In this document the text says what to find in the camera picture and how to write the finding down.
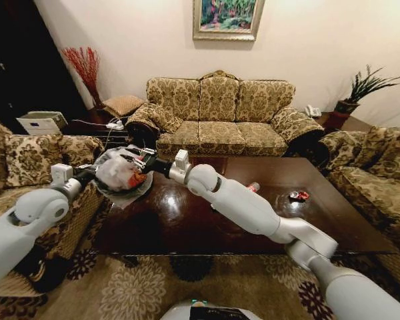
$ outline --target bottle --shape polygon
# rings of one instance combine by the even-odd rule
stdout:
[[[247,186],[247,188],[248,188],[250,191],[255,192],[255,193],[258,192],[258,190],[259,190],[260,187],[261,187],[261,186],[259,185],[258,182],[252,182],[250,185]]]

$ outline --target sofa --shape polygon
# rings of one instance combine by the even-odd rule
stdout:
[[[0,215],[23,194],[51,182],[50,166],[92,163],[103,151],[94,137],[13,135],[0,124]],[[62,282],[71,256],[91,218],[105,202],[89,183],[64,219],[44,232],[30,253],[0,281],[0,297],[32,297]]]
[[[152,78],[148,103],[128,118],[126,128],[137,144],[156,148],[162,157],[179,149],[192,155],[279,157],[323,134],[314,120],[289,107],[294,94],[286,81],[240,80],[224,71],[200,79]],[[180,118],[175,132],[151,119],[156,106]]]
[[[327,178],[391,240],[396,254],[376,257],[400,284],[400,128],[337,131],[319,144]]]

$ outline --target framed painting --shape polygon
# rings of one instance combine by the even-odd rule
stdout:
[[[193,0],[193,39],[256,40],[264,2]]]

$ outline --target patterned rug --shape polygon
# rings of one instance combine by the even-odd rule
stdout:
[[[175,303],[206,300],[262,319],[334,319],[315,278],[286,256],[128,257],[90,250],[104,215],[84,236],[66,280],[35,298],[0,297],[0,319],[153,320]],[[366,257],[336,261],[400,299],[397,284]]]

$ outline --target dark cabinet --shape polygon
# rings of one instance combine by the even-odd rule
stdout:
[[[0,121],[24,133],[15,118],[28,111],[87,114],[34,2],[0,0]]]

